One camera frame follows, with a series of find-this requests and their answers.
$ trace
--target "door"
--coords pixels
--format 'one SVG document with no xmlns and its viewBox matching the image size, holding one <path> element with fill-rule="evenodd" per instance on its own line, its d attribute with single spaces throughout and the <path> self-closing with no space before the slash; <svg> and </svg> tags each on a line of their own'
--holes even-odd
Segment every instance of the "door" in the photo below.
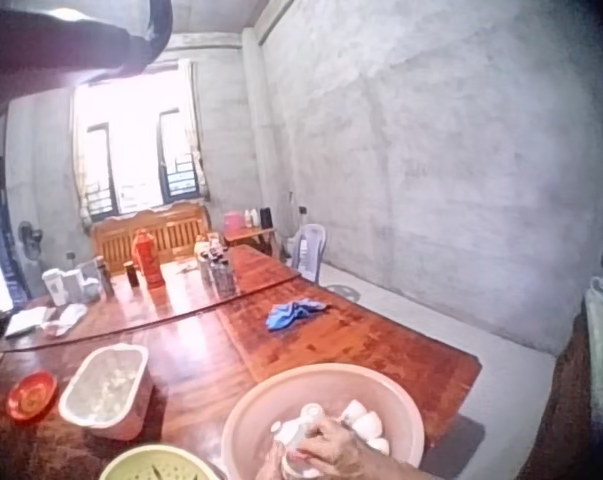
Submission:
<svg viewBox="0 0 603 480">
<path fill-rule="evenodd" d="M 5 188 L 5 163 L 0 157 L 0 266 L 14 306 L 25 306 L 31 298 L 17 261 L 12 235 L 8 196 Z"/>
</svg>

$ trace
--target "towel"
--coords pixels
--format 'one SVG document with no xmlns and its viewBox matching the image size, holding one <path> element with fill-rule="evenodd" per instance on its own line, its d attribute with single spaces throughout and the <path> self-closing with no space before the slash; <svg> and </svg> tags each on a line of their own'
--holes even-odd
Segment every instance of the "towel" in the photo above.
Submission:
<svg viewBox="0 0 603 480">
<path fill-rule="evenodd" d="M 307 318 L 312 313 L 322 312 L 328 306 L 325 303 L 313 302 L 309 299 L 277 305 L 272 309 L 265 324 L 271 332 L 283 330 L 300 318 Z"/>
</svg>

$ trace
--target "floor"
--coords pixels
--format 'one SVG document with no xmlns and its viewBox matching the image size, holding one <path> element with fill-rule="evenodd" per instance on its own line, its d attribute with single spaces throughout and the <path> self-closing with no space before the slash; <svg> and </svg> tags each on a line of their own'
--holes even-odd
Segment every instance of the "floor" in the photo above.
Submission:
<svg viewBox="0 0 603 480">
<path fill-rule="evenodd" d="M 444 479 L 510 480 L 523 466 L 550 393 L 555 358 L 437 313 L 330 265 L 320 284 L 370 310 L 476 355 L 483 370 L 457 425 L 421 468 Z"/>
</svg>

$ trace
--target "white plastic chair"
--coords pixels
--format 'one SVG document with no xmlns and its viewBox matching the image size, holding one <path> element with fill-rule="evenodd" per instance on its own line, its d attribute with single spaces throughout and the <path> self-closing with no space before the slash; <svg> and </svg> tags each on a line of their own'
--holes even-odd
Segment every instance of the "white plastic chair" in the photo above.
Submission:
<svg viewBox="0 0 603 480">
<path fill-rule="evenodd" d="M 327 241 L 328 235 L 321 225 L 304 225 L 297 232 L 292 251 L 292 268 L 298 270 L 306 280 L 319 283 L 321 262 Z"/>
</svg>

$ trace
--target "wooden bench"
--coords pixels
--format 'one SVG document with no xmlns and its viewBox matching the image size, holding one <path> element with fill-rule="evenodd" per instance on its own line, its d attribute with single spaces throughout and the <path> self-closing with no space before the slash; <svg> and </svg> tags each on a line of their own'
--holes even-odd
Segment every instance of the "wooden bench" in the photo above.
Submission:
<svg viewBox="0 0 603 480">
<path fill-rule="evenodd" d="M 132 260 L 132 241 L 142 228 L 156 238 L 163 264 L 193 255 L 197 235 L 210 231 L 210 219 L 201 205 L 177 203 L 166 210 L 144 210 L 132 217 L 108 218 L 96 224 L 92 228 L 94 251 L 103 256 L 111 273 L 123 272 L 123 264 Z"/>
</svg>

